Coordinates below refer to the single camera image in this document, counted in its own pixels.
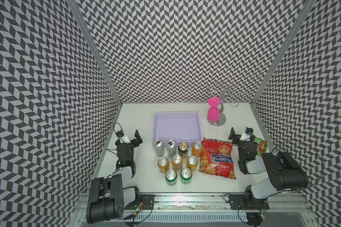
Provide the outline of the red candy bag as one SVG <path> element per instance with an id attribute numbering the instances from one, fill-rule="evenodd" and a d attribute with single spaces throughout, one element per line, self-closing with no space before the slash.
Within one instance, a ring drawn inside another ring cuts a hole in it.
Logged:
<path id="1" fill-rule="evenodd" d="M 233 145 L 229 142 L 206 138 L 202 141 L 202 145 L 199 172 L 236 179 L 234 160 L 231 157 Z"/>

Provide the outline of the green snack packet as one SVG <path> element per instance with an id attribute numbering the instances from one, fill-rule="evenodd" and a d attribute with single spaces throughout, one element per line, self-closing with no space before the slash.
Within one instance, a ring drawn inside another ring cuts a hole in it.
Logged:
<path id="1" fill-rule="evenodd" d="M 255 138 L 254 143 L 257 143 L 257 155 L 258 156 L 261 156 L 262 154 L 267 152 L 268 144 L 265 140 L 261 138 Z"/>

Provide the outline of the silver can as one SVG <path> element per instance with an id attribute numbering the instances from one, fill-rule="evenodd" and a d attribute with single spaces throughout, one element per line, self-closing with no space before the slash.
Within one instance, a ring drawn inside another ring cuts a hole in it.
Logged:
<path id="1" fill-rule="evenodd" d="M 153 141 L 153 148 L 156 156 L 158 157 L 164 156 L 163 142 L 160 139 L 156 139 Z"/>
<path id="2" fill-rule="evenodd" d="M 167 153 L 170 158 L 177 154 L 177 146 L 174 140 L 169 140 L 167 142 Z"/>

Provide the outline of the chrome glass holder stand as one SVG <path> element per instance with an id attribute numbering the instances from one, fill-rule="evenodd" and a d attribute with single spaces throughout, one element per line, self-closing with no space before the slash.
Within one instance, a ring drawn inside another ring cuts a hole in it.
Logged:
<path id="1" fill-rule="evenodd" d="M 209 124 L 215 127 L 223 126 L 226 122 L 226 116 L 224 114 L 224 103 L 229 104 L 231 107 L 239 106 L 241 100 L 245 97 L 245 93 L 242 92 L 235 84 L 227 84 L 222 82 L 214 82 L 208 89 L 208 93 L 215 95 L 212 97 L 218 97 L 221 104 L 218 106 L 220 110 L 220 118 L 216 122 L 207 121 Z"/>

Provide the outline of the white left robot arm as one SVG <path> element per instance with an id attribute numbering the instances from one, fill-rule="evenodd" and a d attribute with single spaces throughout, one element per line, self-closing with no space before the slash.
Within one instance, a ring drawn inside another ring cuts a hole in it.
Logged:
<path id="1" fill-rule="evenodd" d="M 132 140 L 126 141 L 127 136 L 120 131 L 116 132 L 116 136 L 116 170 L 91 181 L 86 210 L 88 224 L 120 218 L 127 205 L 140 200 L 138 187 L 125 187 L 124 183 L 135 176 L 134 148 L 139 147 L 143 140 L 138 130 Z"/>

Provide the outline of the orange can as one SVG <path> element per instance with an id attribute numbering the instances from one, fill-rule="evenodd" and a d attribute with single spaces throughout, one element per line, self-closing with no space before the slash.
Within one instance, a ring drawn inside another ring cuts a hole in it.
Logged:
<path id="1" fill-rule="evenodd" d="M 179 171 L 182 169 L 182 166 L 183 166 L 183 158 L 181 155 L 179 154 L 175 154 L 173 157 L 172 157 L 172 167 L 174 170 L 176 171 Z"/>
<path id="2" fill-rule="evenodd" d="M 193 155 L 188 156 L 186 164 L 187 168 L 189 168 L 192 172 L 195 172 L 198 165 L 198 158 Z"/>
<path id="3" fill-rule="evenodd" d="M 159 171 L 163 174 L 165 174 L 169 170 L 169 161 L 165 157 L 161 157 L 157 161 L 157 165 L 159 168 Z"/>
<path id="4" fill-rule="evenodd" d="M 203 151 L 203 144 L 202 142 L 194 142 L 193 146 L 192 146 L 192 155 L 195 157 L 200 157 Z"/>

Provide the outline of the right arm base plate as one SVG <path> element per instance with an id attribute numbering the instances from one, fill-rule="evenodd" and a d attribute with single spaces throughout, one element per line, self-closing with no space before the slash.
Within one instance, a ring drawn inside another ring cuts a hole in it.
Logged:
<path id="1" fill-rule="evenodd" d="M 241 194 L 228 194 L 225 196 L 226 202 L 231 206 L 231 210 L 269 210 L 269 204 L 267 199 L 247 199 Z"/>

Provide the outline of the lavender plastic basket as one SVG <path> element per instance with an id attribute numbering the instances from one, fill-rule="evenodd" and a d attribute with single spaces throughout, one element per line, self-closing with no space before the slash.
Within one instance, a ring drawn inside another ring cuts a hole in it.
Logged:
<path id="1" fill-rule="evenodd" d="M 203 141 L 199 113 L 195 111 L 155 113 L 152 140 L 156 139 L 163 143 L 173 140 L 177 144 L 185 142 L 190 145 Z"/>

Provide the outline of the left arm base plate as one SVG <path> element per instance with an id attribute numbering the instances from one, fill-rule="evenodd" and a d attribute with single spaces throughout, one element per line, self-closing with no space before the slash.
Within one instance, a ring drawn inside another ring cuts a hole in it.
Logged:
<path id="1" fill-rule="evenodd" d="M 150 211 L 154 206 L 154 198 L 154 194 L 140 194 L 138 199 L 135 199 L 125 207 L 125 211 L 135 210 L 141 202 L 143 203 L 142 210 Z"/>

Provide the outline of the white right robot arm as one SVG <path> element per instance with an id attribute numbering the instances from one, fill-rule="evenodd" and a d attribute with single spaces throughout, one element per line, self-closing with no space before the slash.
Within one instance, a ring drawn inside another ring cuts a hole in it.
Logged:
<path id="1" fill-rule="evenodd" d="M 236 134 L 231 128 L 228 139 L 238 147 L 238 165 L 243 174 L 268 174 L 264 180 L 245 188 L 243 203 L 247 208 L 261 206 L 269 197 L 283 191 L 309 186 L 306 172 L 288 152 L 263 153 L 261 158 L 256 158 L 258 144 L 254 141 L 253 128 L 245 128 L 242 134 Z"/>

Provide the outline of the dark green gold-top can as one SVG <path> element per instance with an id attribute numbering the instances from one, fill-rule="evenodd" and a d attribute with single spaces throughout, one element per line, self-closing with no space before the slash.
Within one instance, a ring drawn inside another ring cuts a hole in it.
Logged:
<path id="1" fill-rule="evenodd" d="M 178 153 L 184 159 L 188 157 L 188 145 L 185 142 L 182 142 L 178 146 Z"/>

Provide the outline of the pink plastic wine glass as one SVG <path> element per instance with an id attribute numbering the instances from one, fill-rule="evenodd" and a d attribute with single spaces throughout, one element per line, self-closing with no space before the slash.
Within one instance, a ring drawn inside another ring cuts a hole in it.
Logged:
<path id="1" fill-rule="evenodd" d="M 220 110 L 218 106 L 221 104 L 221 101 L 218 97 L 211 97 L 207 101 L 210 106 L 207 117 L 209 121 L 216 122 L 220 118 Z"/>

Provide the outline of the aluminium front rail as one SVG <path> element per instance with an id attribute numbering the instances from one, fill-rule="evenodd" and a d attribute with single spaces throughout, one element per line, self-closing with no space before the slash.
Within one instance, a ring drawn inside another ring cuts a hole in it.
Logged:
<path id="1" fill-rule="evenodd" d="M 272 196 L 255 209 L 244 206 L 241 194 L 228 193 L 154 193 L 143 194 L 149 202 L 134 220 L 118 218 L 114 226 L 173 223 L 209 226 L 213 223 L 235 223 L 237 226 L 317 227 L 318 223 L 299 193 Z"/>

